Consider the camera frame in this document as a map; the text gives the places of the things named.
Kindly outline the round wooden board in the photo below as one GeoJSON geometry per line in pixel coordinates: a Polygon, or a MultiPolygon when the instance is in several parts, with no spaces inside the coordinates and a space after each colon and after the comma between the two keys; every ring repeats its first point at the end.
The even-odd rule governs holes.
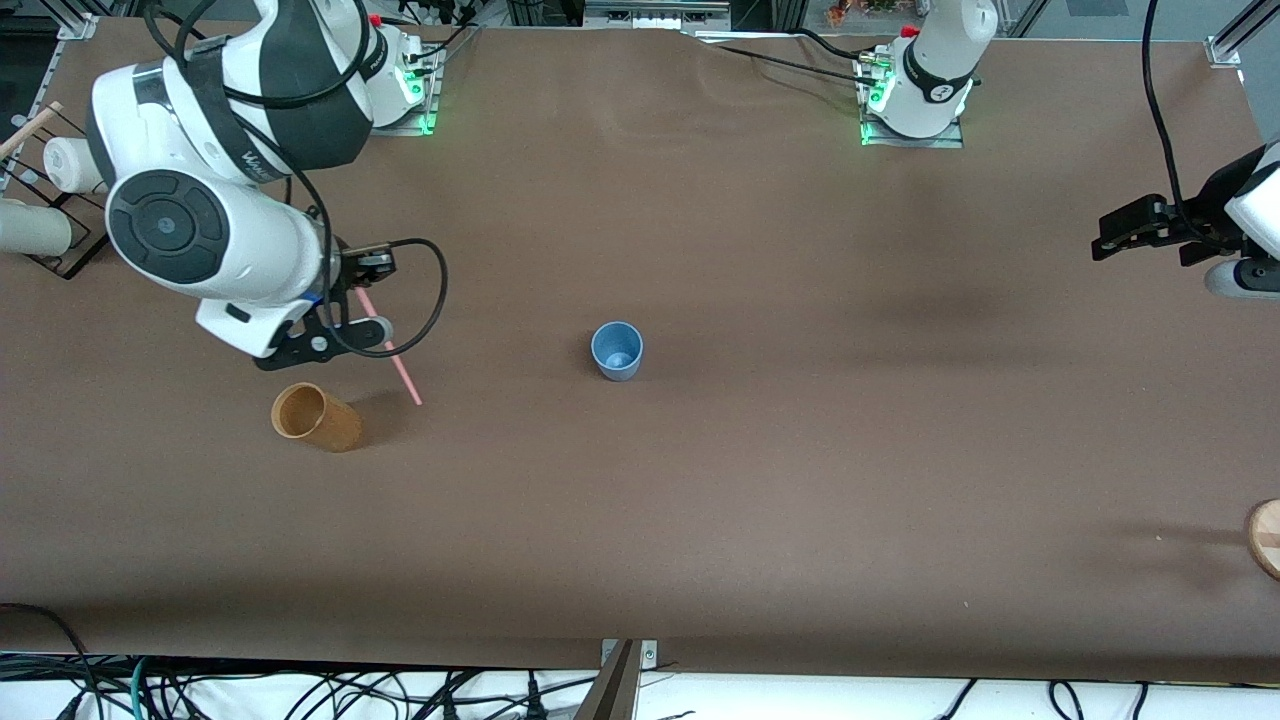
{"type": "Polygon", "coordinates": [[[1280,498],[1263,501],[1249,511],[1245,541],[1257,566],[1280,583],[1280,498]]]}

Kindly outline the grey metal device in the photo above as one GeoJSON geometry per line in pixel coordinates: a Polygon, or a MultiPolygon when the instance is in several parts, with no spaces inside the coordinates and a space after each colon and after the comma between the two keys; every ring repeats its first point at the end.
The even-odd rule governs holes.
{"type": "Polygon", "coordinates": [[[584,0],[581,27],[588,29],[732,29],[727,0],[584,0]]]}

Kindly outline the pink chopstick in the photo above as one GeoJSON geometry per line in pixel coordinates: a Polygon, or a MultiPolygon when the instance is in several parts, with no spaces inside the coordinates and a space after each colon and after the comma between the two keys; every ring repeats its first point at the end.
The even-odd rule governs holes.
{"type": "MultiPolygon", "coordinates": [[[[366,315],[367,316],[375,316],[378,314],[378,311],[374,307],[374,305],[372,305],[372,302],[371,302],[371,300],[369,297],[367,291],[365,288],[362,288],[362,287],[356,287],[355,292],[356,292],[356,296],[357,296],[357,299],[358,299],[362,309],[365,310],[366,315]]],[[[401,378],[402,383],[404,384],[404,388],[406,388],[407,393],[412,398],[412,402],[416,406],[421,407],[422,406],[422,397],[421,397],[421,395],[419,392],[419,388],[417,388],[416,383],[413,382],[411,374],[408,373],[408,370],[407,370],[403,360],[401,359],[399,355],[392,357],[390,360],[393,363],[393,368],[399,374],[399,378],[401,378]]]]}

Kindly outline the grey metal beam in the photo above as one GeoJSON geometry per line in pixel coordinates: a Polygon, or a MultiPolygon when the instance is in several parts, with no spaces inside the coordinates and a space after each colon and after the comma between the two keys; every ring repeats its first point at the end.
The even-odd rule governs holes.
{"type": "Polygon", "coordinates": [[[572,720],[634,720],[646,657],[644,641],[616,641],[572,720]]]}

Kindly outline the white cup with face print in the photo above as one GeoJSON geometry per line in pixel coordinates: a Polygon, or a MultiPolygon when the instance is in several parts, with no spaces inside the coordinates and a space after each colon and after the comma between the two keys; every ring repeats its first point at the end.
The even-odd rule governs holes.
{"type": "Polygon", "coordinates": [[[44,147],[44,167],[49,179],[64,193],[108,191],[108,182],[100,173],[86,138],[50,138],[44,147]]]}

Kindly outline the plain white cup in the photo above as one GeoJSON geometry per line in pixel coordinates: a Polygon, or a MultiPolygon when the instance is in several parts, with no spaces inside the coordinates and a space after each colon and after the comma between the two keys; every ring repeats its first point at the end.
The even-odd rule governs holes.
{"type": "Polygon", "coordinates": [[[60,210],[0,199],[0,252],[61,256],[72,241],[70,220],[60,210]]]}

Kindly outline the blue plastic cup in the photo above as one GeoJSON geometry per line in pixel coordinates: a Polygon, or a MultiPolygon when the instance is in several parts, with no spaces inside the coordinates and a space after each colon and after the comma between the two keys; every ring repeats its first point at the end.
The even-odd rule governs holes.
{"type": "Polygon", "coordinates": [[[599,372],[609,380],[626,382],[640,368],[644,341],[640,332],[627,322],[608,322],[591,337],[590,354],[599,372]]]}

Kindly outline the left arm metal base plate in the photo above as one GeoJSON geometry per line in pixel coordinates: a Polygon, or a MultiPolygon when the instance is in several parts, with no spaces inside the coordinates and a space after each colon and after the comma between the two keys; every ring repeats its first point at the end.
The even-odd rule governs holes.
{"type": "Polygon", "coordinates": [[[960,149],[959,117],[965,110],[973,81],[956,91],[950,85],[932,91],[918,87],[902,73],[901,54],[892,44],[881,44],[858,54],[852,61],[858,79],[860,133],[864,145],[919,149],[960,149]]]}

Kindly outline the aluminium frame post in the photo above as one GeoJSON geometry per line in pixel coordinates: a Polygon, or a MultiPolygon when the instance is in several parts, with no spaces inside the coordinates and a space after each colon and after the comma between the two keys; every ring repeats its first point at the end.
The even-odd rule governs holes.
{"type": "Polygon", "coordinates": [[[1280,0],[1249,0],[1216,35],[1204,41],[1210,64],[1215,68],[1238,67],[1240,50],[1277,19],[1280,0]]]}
{"type": "Polygon", "coordinates": [[[84,40],[93,33],[97,18],[108,14],[97,0],[41,0],[59,26],[58,38],[84,40]]]}

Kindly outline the wooden stick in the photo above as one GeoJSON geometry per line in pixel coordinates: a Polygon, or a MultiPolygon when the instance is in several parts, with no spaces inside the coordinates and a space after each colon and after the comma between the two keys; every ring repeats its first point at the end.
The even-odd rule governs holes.
{"type": "Polygon", "coordinates": [[[17,152],[29,137],[36,135],[54,118],[59,118],[61,115],[61,109],[63,105],[59,101],[52,101],[47,106],[41,108],[8,140],[0,143],[0,161],[10,158],[14,152],[17,152]]]}

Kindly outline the brown plastic cup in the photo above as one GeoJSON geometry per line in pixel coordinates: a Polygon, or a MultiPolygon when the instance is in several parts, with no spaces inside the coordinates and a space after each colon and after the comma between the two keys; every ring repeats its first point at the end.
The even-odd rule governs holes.
{"type": "Polygon", "coordinates": [[[364,439],[364,420],[348,404],[311,383],[294,383],[274,400],[271,425],[287,439],[296,439],[330,454],[357,448],[364,439]]]}

